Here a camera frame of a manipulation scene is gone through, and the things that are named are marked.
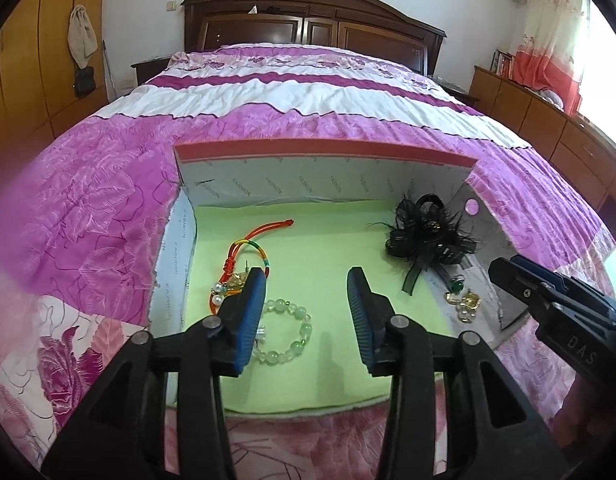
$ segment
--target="curtain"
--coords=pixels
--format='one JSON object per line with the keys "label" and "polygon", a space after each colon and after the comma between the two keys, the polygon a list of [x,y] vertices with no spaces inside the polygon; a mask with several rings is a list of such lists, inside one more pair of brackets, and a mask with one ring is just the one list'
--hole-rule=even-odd
{"label": "curtain", "polygon": [[528,0],[512,79],[556,92],[571,115],[580,100],[589,34],[590,0]]}

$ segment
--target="beige cloth bag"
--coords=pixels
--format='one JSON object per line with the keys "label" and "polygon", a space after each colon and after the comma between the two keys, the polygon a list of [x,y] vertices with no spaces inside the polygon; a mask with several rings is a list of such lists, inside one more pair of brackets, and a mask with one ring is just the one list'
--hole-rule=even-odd
{"label": "beige cloth bag", "polygon": [[79,68],[86,68],[88,59],[98,49],[95,29],[83,5],[75,6],[70,13],[68,48]]}

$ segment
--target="green paper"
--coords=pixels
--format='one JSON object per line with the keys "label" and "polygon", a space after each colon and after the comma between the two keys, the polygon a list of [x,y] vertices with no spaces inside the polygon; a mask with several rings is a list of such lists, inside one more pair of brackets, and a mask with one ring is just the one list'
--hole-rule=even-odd
{"label": "green paper", "polygon": [[[425,280],[412,297],[401,291],[407,263],[385,253],[394,221],[392,202],[294,203],[243,208],[195,208],[197,244],[190,271],[185,328],[210,314],[210,289],[219,279],[228,248],[267,222],[293,219],[294,225],[255,238],[270,260],[266,299],[303,306],[313,332],[303,354],[270,366],[251,360],[239,378],[222,378],[227,410],[249,414],[295,412],[366,404],[386,397],[390,378],[373,378],[361,363],[347,303],[347,271],[363,267],[374,292],[387,296],[395,312],[430,332],[450,335],[448,324]],[[259,253],[244,247],[236,271],[261,266]],[[262,315],[267,339],[261,350],[284,352],[300,339],[301,323],[276,312]]]}

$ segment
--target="purple bedspread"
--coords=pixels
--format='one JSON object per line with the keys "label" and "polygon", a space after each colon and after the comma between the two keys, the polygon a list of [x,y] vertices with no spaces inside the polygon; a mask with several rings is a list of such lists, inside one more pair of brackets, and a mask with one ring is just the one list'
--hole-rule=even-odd
{"label": "purple bedspread", "polygon": [[[18,404],[7,425],[33,462],[114,351],[149,322],[152,269],[179,190],[173,144],[282,137],[373,140],[472,156],[478,163],[468,182],[520,253],[613,293],[603,262],[616,244],[590,206],[526,142],[429,79],[391,62],[309,46],[176,55],[166,72],[57,139],[0,198],[0,304],[26,298],[0,310],[0,406]],[[48,324],[40,305],[53,301],[75,313],[73,324]],[[8,330],[20,322],[27,329]],[[79,327],[83,337],[73,345]],[[526,324],[499,355],[549,420],[573,376],[532,332]],[[26,386],[4,379],[22,364],[32,378]],[[50,425],[35,418],[43,409]],[[0,413],[0,420],[12,417],[12,410]],[[334,421],[373,416],[385,412],[325,418],[332,423],[311,426],[314,448],[280,452],[308,457],[311,474],[325,476],[320,461],[329,459],[314,449],[327,455],[320,439],[338,435]],[[369,422],[374,429],[377,420]],[[286,431],[244,424],[240,431],[269,431],[264,438],[273,440]],[[373,468],[365,459],[346,462],[351,447],[355,456],[369,449],[357,437],[337,451],[334,463],[349,470],[337,478],[363,478]],[[283,438],[275,446],[283,447]],[[334,478],[332,470],[328,475]]]}

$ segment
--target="wooden headboard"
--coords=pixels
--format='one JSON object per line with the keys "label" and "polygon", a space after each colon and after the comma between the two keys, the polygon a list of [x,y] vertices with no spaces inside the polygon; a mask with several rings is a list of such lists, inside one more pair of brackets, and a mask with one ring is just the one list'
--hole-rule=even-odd
{"label": "wooden headboard", "polygon": [[[185,0],[184,47],[236,43],[337,46],[433,74],[445,32],[379,0]],[[257,6],[256,14],[249,11]]]}

